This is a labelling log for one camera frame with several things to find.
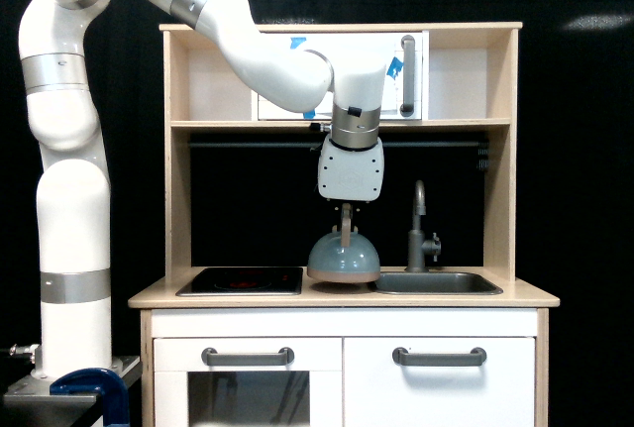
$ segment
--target gray handle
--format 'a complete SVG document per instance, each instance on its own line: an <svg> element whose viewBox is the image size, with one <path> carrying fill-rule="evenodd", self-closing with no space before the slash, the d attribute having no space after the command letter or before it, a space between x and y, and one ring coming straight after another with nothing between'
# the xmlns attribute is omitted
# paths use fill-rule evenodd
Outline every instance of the gray handle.
<svg viewBox="0 0 634 427"><path fill-rule="evenodd" d="M213 348L202 352L202 362L207 366L286 366L295 359L290 348L282 348L278 353L236 353L218 354Z"/></svg>
<svg viewBox="0 0 634 427"><path fill-rule="evenodd" d="M411 36L400 40L405 57L403 59L403 104L400 114L411 117L414 114L414 86L416 83L416 42Z"/></svg>
<svg viewBox="0 0 634 427"><path fill-rule="evenodd" d="M472 351L467 354L430 355L408 353L405 348L396 348L392 351L392 359L395 363L401 366L482 366L482 364L486 361L486 351L482 348L473 348Z"/></svg>

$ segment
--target sink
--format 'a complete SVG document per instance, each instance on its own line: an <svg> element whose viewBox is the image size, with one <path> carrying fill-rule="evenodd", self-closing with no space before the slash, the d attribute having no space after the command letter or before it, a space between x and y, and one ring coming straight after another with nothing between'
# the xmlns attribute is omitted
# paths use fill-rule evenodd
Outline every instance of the sink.
<svg viewBox="0 0 634 427"><path fill-rule="evenodd" d="M502 289L476 273L384 271L370 287L394 295L497 295Z"/></svg>

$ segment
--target stovetop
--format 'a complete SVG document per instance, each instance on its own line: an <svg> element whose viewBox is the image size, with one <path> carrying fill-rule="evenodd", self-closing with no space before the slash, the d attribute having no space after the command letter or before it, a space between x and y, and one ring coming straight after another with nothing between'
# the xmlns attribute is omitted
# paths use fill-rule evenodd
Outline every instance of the stovetop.
<svg viewBox="0 0 634 427"><path fill-rule="evenodd" d="M177 295L298 295L302 274L302 267L210 267Z"/></svg>

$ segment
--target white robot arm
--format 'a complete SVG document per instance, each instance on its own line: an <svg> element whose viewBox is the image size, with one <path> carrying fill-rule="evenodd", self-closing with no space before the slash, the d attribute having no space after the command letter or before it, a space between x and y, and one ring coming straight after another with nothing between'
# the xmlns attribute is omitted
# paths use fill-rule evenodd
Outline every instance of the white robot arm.
<svg viewBox="0 0 634 427"><path fill-rule="evenodd" d="M29 124L45 170L37 195L40 375L49 378L111 367L110 187L83 52L87 26L109 1L33 0L20 27ZM248 86L288 111L312 110L332 90L332 132L320 160L320 192L337 199L378 197L385 74L378 59L276 48L256 28L247 0L150 1L211 39Z"/></svg>

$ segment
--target gray faucet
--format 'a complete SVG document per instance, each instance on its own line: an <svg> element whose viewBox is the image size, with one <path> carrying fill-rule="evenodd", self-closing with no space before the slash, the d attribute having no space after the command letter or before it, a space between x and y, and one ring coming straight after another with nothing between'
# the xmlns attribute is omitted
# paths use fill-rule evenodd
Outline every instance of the gray faucet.
<svg viewBox="0 0 634 427"><path fill-rule="evenodd" d="M429 271L425 267L425 256L433 256L435 262L440 255L440 239L436 233L432 239L425 240L425 233L420 229L420 216L425 214L425 185L423 181L418 180L414 192L412 230L408 234L407 268L405 271Z"/></svg>

